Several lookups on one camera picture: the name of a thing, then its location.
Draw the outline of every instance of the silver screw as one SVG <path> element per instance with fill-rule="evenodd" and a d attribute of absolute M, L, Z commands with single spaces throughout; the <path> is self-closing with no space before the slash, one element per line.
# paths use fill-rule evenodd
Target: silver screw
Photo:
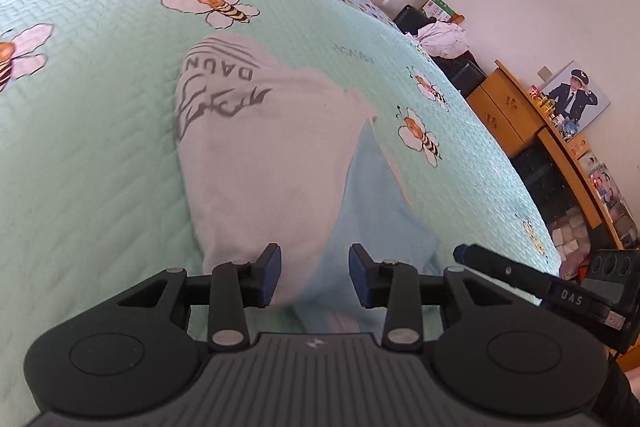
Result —
<path fill-rule="evenodd" d="M 413 344 L 420 339 L 420 334 L 410 328 L 396 328 L 388 332 L 386 336 L 394 344 Z"/>
<path fill-rule="evenodd" d="M 237 346 L 244 341 L 244 335 L 238 330 L 216 331 L 211 337 L 219 346 Z"/>

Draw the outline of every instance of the quilted mat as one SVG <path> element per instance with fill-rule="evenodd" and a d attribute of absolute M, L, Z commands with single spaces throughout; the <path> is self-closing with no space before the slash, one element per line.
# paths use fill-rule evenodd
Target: quilted mat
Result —
<path fill-rule="evenodd" d="M 39 334 L 165 267 L 199 272 L 173 95 L 187 50 L 215 32 L 369 100 L 441 266 L 476 242 L 558 271 L 508 159 L 395 29 L 337 0 L 239 0 L 254 15 L 225 29 L 161 1 L 0 0 L 0 425 L 36 414 L 22 360 Z"/>

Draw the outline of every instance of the black device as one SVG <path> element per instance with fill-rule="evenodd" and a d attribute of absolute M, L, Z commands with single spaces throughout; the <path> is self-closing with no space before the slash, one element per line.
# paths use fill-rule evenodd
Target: black device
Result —
<path fill-rule="evenodd" d="M 637 306 L 616 330 L 606 326 L 614 304 L 588 289 L 478 245 L 454 258 L 544 307 L 460 266 L 420 275 L 353 245 L 360 303 L 387 308 L 380 344 L 369 333 L 261 333 L 252 344 L 244 308 L 267 306 L 280 275 L 269 245 L 256 263 L 210 276 L 163 271 L 44 333 L 24 363 L 42 411 L 30 425 L 599 425 L 589 410 L 607 374 L 602 328 L 626 351 Z M 206 343 L 186 333 L 192 305 L 209 305 Z M 440 307 L 433 342 L 423 341 L 423 305 Z"/>

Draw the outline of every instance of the drawer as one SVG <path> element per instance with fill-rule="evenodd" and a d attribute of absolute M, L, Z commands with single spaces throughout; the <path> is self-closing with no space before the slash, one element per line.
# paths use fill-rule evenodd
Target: drawer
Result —
<path fill-rule="evenodd" d="M 491 97 L 507 117 L 523 141 L 529 141 L 544 125 L 544 121 L 531 102 L 509 77 L 495 70 L 482 83 L 482 89 Z"/>
<path fill-rule="evenodd" d="M 511 126 L 505 115 L 484 92 L 482 87 L 478 87 L 473 93 L 466 97 L 467 103 L 474 110 L 476 116 L 488 129 L 495 140 L 500 145 L 504 153 L 511 158 L 520 151 L 523 146 L 522 138 Z"/>

